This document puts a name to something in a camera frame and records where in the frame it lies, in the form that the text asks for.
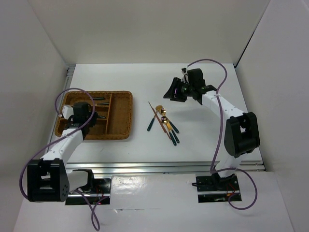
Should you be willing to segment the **gold fork green handle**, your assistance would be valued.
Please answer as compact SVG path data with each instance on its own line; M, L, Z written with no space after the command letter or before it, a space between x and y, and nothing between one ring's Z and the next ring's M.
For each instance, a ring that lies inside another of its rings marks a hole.
M102 101L102 100L105 100L106 98L105 97L93 97L91 99L94 101Z
M109 102L103 102L103 103L97 103L95 104L95 106L109 106L110 103Z

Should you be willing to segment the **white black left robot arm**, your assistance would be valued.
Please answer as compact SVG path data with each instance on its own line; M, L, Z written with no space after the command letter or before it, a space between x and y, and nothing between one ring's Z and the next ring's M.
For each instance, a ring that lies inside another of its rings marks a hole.
M27 164L27 196L30 202L64 202L76 189L90 193L96 187L90 169L75 169L67 173L66 164L95 125L98 114L90 110L90 104L86 102L75 103L71 109L70 114L63 110L69 122L59 142L40 159L32 159Z

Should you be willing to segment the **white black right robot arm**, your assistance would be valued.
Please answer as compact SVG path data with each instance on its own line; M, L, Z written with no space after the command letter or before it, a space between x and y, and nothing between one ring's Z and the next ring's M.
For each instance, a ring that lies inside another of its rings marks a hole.
M163 97L175 102L185 102L191 97L219 117L219 146L224 147L224 156L218 164L211 164L211 180L206 186L222 189L232 179L244 157L260 145L256 115L238 109L214 86L207 85L201 69L184 69L183 78L173 78Z

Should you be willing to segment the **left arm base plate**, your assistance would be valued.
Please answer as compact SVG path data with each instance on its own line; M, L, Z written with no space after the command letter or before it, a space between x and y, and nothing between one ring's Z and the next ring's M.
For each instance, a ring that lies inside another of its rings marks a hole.
M109 205L111 201L111 186L111 177L96 178L94 179L93 187L91 190L83 191L80 188L79 191L84 194L91 205L95 205L101 199L102 201L98 203L99 205ZM73 192L68 196L67 200L65 201L65 205L87 205L87 203L79 193Z

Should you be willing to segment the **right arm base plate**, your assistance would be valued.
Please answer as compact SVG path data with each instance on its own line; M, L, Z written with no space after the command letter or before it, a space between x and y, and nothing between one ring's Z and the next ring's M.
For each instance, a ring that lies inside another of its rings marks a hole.
M236 175L219 180L215 176L197 176L196 181L191 184L197 189L199 203L242 201L238 179Z

